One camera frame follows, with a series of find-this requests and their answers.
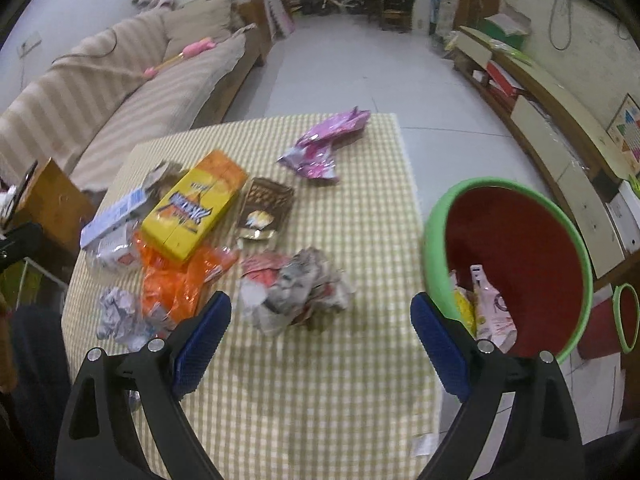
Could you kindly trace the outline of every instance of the pink plastic wrapper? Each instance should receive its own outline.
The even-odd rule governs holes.
[[[278,162],[305,178],[322,178],[337,182],[332,143],[363,129],[370,115],[370,110],[358,110],[358,107],[355,107],[348,112],[329,117],[300,137]]]

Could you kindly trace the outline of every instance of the tiled floor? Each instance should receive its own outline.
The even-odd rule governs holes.
[[[427,218],[453,184],[476,176],[516,180],[548,195],[545,184],[504,125],[454,72],[428,49],[425,36],[383,32],[354,16],[297,20],[297,31],[252,70],[225,120],[355,105],[394,112]],[[577,352],[562,365],[584,442],[616,431],[622,406],[620,356],[583,362]],[[511,410],[504,396],[474,476],[491,467]],[[441,437],[458,411],[444,395]]]

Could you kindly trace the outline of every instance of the metal bolt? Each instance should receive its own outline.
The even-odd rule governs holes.
[[[542,352],[540,352],[539,356],[540,359],[547,364],[554,361],[554,355],[549,350],[543,350]]]
[[[152,339],[151,341],[149,341],[146,347],[149,348],[149,351],[151,352],[158,352],[159,350],[162,350],[162,348],[164,348],[164,340],[158,338]]]
[[[97,361],[101,355],[102,350],[99,348],[91,348],[91,350],[88,351],[86,358],[89,359],[89,361]]]
[[[487,341],[486,339],[481,339],[478,341],[478,350],[483,354],[490,354],[494,351],[494,344],[491,341]]]

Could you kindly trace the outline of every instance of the checkered tablecloth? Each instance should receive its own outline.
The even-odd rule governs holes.
[[[311,114],[220,124],[140,144],[100,209],[137,187],[163,159],[187,166],[214,148],[252,176],[293,186],[296,200],[278,250],[315,246],[344,269],[354,307],[324,330],[289,327],[267,338],[236,310],[239,266],[220,282],[234,305],[231,324],[197,391],[182,401],[204,449],[226,479],[411,479],[427,457],[412,439],[437,433],[440,383],[409,318],[424,290],[421,222],[392,114],[373,114],[364,136],[337,151],[340,183],[318,186],[275,163],[326,116]],[[232,242],[239,202],[216,236]],[[111,284],[140,290],[140,275]],[[96,300],[105,286],[81,253],[62,327],[73,376],[88,349],[122,352],[95,338]],[[150,466],[167,476],[142,410],[134,414]]]

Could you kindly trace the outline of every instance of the yellow box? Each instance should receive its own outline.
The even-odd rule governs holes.
[[[187,173],[142,222],[146,240],[183,262],[224,215],[246,173],[214,150]]]

